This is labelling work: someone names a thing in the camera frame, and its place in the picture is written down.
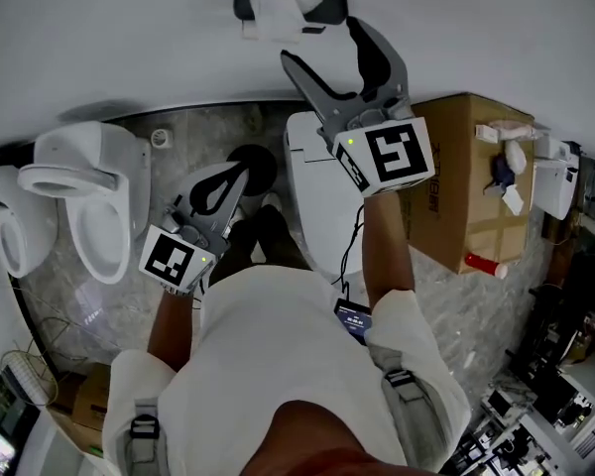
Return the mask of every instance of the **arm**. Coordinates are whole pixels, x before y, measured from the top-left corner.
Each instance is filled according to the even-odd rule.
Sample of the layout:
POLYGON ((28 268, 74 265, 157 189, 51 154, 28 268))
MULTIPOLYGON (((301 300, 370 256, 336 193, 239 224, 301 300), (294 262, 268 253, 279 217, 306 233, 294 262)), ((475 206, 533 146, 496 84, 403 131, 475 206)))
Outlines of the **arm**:
POLYGON ((192 297, 163 293, 150 333, 148 353, 172 367, 175 372, 189 360, 192 304, 192 297))
POLYGON ((410 249, 396 192, 365 199, 362 255, 371 308, 392 290, 415 289, 410 249))

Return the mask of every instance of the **toilet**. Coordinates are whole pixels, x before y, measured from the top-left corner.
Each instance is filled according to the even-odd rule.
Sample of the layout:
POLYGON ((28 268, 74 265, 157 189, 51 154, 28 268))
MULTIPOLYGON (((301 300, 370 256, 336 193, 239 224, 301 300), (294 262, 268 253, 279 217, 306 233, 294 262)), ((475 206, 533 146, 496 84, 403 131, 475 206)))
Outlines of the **toilet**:
POLYGON ((128 269, 134 240, 148 223, 150 143, 122 127, 83 122, 40 136, 18 184, 63 198, 72 241, 86 269, 104 284, 128 269))
MULTIPOLYGON (((326 142, 317 134, 320 127, 314 112, 291 115, 285 132, 285 155, 308 253, 321 271, 339 275, 364 198, 328 152, 326 142)), ((359 222, 363 222, 363 213, 359 222)), ((360 229, 348 253, 346 275, 362 269, 362 236, 360 229)))
POLYGON ((47 258, 58 236, 54 199, 18 186, 18 169, 0 166, 0 261, 20 279, 47 258))

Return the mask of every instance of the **cable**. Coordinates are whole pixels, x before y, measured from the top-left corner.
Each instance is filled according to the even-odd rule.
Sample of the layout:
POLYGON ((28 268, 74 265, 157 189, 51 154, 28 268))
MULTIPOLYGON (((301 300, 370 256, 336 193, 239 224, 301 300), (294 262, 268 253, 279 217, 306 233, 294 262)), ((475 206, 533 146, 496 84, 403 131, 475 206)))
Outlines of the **cable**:
POLYGON ((359 230, 364 227, 364 223, 359 223, 359 217, 361 216, 361 212, 364 210, 364 205, 362 204, 359 209, 357 210, 357 215, 355 216, 355 225, 353 227, 353 234, 350 237, 350 243, 348 244, 348 248, 344 255, 341 258, 340 270, 339 270, 339 277, 333 281, 331 284, 335 285, 339 281, 341 281, 341 293, 344 295, 346 294, 346 301, 350 301, 350 285, 344 279, 344 275, 346 274, 346 266, 348 265, 348 255, 350 254, 350 250, 353 248, 353 244, 357 239, 357 235, 359 234, 359 230))

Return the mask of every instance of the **toilet lid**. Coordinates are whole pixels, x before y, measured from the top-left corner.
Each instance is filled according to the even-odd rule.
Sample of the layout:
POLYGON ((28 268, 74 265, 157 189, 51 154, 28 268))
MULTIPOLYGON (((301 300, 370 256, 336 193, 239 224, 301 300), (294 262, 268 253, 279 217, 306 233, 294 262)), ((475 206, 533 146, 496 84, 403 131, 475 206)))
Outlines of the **toilet lid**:
POLYGON ((18 185, 47 197, 82 197, 93 193, 109 193, 116 189, 116 180, 97 170, 72 170, 54 166, 29 165, 20 169, 18 185))

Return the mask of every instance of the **small screen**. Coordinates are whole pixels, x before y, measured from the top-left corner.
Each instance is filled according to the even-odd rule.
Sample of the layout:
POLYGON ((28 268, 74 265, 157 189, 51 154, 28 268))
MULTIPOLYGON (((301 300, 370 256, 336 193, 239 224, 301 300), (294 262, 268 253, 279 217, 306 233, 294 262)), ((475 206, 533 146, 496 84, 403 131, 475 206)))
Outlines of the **small screen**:
POLYGON ((362 338, 364 332, 370 328, 373 323, 370 314, 358 312, 357 310, 352 310, 345 306, 340 306, 335 313, 344 326, 346 326, 349 333, 362 338))

